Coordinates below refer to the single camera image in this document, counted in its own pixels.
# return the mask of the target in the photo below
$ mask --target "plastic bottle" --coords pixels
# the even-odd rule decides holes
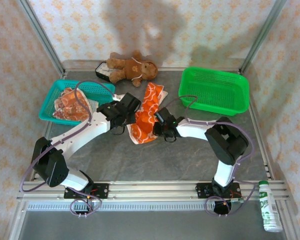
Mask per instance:
[[[280,216],[268,181],[259,182],[259,199],[264,230],[273,233],[281,232],[283,228]]]

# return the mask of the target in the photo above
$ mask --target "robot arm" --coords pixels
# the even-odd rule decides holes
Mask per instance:
[[[40,138],[33,151],[32,161],[46,148],[57,144],[45,154],[35,165],[34,170],[50,187],[63,185],[85,194],[92,190],[93,181],[82,171],[67,167],[66,161],[82,146],[107,131],[136,122],[135,113],[141,102],[130,93],[124,95],[120,101],[105,103],[92,114],[89,125],[80,133],[69,137],[87,124],[88,119],[69,131],[53,137],[51,140]]]
[[[236,161],[242,157],[249,145],[246,137],[233,126],[213,124],[215,122],[231,123],[227,117],[212,121],[212,124],[184,117],[176,119],[165,107],[155,116],[158,122],[154,124],[153,134],[164,137],[167,142],[174,142],[177,137],[192,137],[210,143],[218,158],[217,170],[212,179],[212,189],[215,194],[221,196],[231,186]]]

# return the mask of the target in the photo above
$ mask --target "plastic basket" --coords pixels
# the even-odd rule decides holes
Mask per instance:
[[[55,111],[55,100],[60,96],[60,93],[65,88],[74,89],[78,82],[79,81],[77,80],[63,79],[55,81],[47,96],[45,97],[45,100],[39,112],[39,118],[42,120],[54,122],[56,124],[72,126],[80,124],[80,121],[63,120],[53,117],[53,113]],[[115,86],[113,84],[105,83],[104,85],[113,93],[115,92]],[[83,82],[80,84],[79,89],[83,91],[87,99],[99,102],[99,106],[113,101],[111,94],[104,87],[97,83]]]
[[[198,100],[190,108],[234,116],[249,108],[249,82],[239,74],[188,67],[182,73],[179,96],[195,95]],[[188,106],[194,99],[183,97]]]

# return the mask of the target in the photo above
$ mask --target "teddy bear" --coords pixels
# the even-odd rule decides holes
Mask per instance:
[[[158,74],[158,67],[152,61],[142,61],[142,55],[138,50],[133,52],[131,59],[117,59],[111,55],[106,61],[108,68],[119,69],[110,73],[109,80],[113,84],[128,79],[132,80],[135,87],[139,87],[141,80],[153,80]]]

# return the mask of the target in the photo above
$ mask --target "towel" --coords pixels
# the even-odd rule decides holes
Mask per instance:
[[[157,138],[152,133],[157,121],[155,113],[167,95],[164,86],[148,83],[141,108],[135,113],[136,123],[127,126],[130,138],[135,144],[145,144]]]
[[[87,99],[80,89],[77,89],[77,97],[91,113],[98,108],[98,102]],[[54,100],[54,109],[53,116],[56,119],[84,121],[89,117],[88,112],[77,102],[75,90],[70,87],[65,88],[60,97]]]

